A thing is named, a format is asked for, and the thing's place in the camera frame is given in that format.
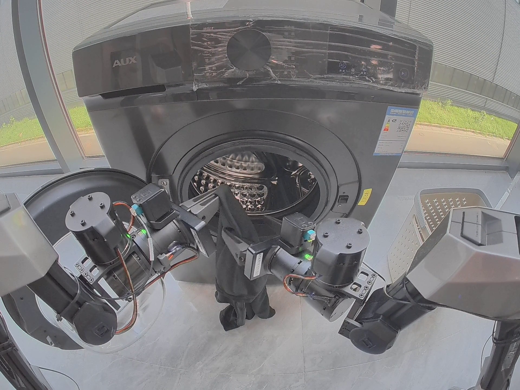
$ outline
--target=laundry basket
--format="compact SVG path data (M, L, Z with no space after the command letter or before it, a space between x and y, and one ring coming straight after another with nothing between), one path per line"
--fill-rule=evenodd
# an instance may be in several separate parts
M491 207L484 192L473 188L423 189L415 195L414 206L388 253L392 281L408 270L421 244L450 210L463 206Z

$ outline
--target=cable connector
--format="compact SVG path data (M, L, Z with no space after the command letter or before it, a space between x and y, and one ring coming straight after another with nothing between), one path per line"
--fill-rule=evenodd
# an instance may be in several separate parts
M308 230L308 231L304 232L303 239L307 242L314 241L316 239L316 231Z
M138 217L140 215L143 214L143 210L142 208L137 205L137 204L133 204L131 207L130 207L130 213L134 216L134 217Z

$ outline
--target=front-loading washing machine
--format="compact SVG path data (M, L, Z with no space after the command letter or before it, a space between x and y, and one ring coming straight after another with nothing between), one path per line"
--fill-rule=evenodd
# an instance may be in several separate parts
M74 74L113 168L183 202L227 184L256 223L370 224L430 78L432 43L347 0L175 0L75 47ZM178 280L213 282L212 259Z

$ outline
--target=label sticker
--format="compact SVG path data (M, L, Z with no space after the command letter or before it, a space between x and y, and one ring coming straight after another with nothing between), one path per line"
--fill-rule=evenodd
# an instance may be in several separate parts
M190 228L191 230L191 234L193 236L193 238L195 239L195 243L197 243L197 248L198 250L204 254L206 257L209 257L207 255L207 251L206 249L204 248L204 246L202 245L202 241L200 241L200 238L199 238L199 235L197 234L197 231L195 231L193 228Z
M368 198L370 198L370 194L372 193L372 188L365 189L363 191L363 196L358 202L358 205L365 205L368 202Z
M263 257L264 257L263 253L258 253L256 255L255 270L253 271L253 277L258 277L260 275L260 269L262 268L262 258Z
M374 156L401 156L418 112L416 108L388 107Z

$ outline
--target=black cylindrical actuator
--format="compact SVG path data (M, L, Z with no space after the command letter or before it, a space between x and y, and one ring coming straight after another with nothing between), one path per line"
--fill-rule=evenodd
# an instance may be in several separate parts
M370 236L361 221L330 218L318 224L316 240L321 243L311 269L319 281L335 287L352 283L359 273Z
M118 258L115 249L123 253L128 241L123 222L104 192L78 198L69 208L65 225L98 266L115 262Z

